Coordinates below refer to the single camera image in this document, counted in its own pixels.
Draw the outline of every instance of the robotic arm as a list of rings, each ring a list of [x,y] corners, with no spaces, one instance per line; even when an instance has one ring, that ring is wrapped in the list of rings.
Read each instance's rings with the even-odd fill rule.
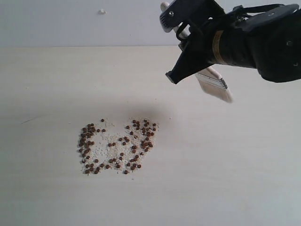
[[[180,41],[182,53],[166,73],[175,84],[214,64],[257,69],[272,82],[301,79],[297,4],[237,6],[226,14],[214,0],[174,0],[160,22],[165,32],[175,30]],[[186,27],[189,34],[183,35]]]

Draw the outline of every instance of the white wall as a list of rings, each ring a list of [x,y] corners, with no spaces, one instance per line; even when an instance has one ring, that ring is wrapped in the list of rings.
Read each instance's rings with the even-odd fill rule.
[[[159,23],[163,0],[0,0],[0,47],[174,45]],[[300,0],[218,0],[234,6]],[[99,15],[100,9],[107,11]]]

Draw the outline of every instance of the white speck on wall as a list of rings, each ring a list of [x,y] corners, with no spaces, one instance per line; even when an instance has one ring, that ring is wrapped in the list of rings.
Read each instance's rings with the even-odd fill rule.
[[[100,10],[98,11],[98,14],[100,14],[100,15],[105,15],[105,14],[107,14],[107,11],[105,11],[105,10],[102,8],[102,9],[100,9]]]

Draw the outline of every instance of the white paintbrush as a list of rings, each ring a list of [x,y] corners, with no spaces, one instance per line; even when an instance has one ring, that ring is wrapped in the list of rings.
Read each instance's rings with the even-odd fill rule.
[[[164,12],[168,6],[168,2],[162,2],[160,6],[161,11]],[[173,28],[174,32],[177,32],[178,29],[179,26]],[[186,38],[187,36],[188,34],[185,31],[182,31],[180,34],[181,38]],[[215,69],[208,67],[196,73],[195,76],[205,93],[217,97],[227,103],[233,102],[233,96],[225,83],[225,80]]]

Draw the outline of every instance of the white table surface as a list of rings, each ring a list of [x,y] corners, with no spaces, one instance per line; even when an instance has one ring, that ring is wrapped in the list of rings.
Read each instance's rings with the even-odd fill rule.
[[[299,226],[301,81],[214,66],[235,102],[177,85],[177,47],[0,49],[2,226]],[[81,173],[79,130],[160,124],[141,170]]]

